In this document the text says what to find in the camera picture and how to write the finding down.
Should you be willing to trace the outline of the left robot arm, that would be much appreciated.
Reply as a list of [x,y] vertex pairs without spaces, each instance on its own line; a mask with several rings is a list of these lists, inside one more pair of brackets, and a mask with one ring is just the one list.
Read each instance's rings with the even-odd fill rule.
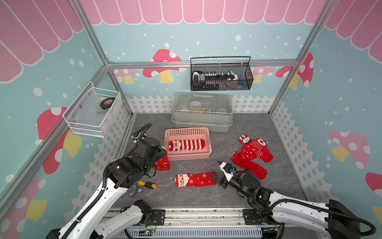
[[135,201],[112,219],[102,219],[116,200],[156,169],[156,162],[166,155],[159,140],[146,136],[151,126],[148,123],[132,134],[133,149],[104,168],[101,184],[88,202],[65,226],[51,230],[48,239],[110,239],[130,226],[149,223],[152,208],[144,200]]

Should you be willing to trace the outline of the red white striped santa sock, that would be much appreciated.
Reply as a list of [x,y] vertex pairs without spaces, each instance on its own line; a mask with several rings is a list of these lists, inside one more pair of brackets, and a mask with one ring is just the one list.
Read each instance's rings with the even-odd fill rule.
[[202,150],[205,148],[206,142],[199,139],[188,139],[188,140],[171,140],[168,144],[169,151],[181,151],[181,150]]

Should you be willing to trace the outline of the red snowflake santa sock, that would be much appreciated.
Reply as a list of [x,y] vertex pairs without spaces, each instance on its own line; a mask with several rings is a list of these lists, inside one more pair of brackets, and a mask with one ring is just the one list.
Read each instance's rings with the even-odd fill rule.
[[175,178],[176,187],[206,187],[216,185],[216,180],[213,175],[216,176],[216,172],[205,172],[199,174],[179,174]]
[[171,169],[170,161],[168,155],[166,154],[163,158],[155,163],[156,169],[158,171],[169,171]]

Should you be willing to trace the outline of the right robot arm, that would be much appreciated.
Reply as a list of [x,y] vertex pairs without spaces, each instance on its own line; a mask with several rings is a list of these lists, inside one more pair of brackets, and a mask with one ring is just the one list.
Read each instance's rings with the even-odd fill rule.
[[315,231],[330,239],[360,239],[376,233],[375,225],[355,216],[335,200],[315,203],[294,199],[266,189],[249,171],[222,177],[212,175],[218,186],[234,188],[265,224],[295,225]]

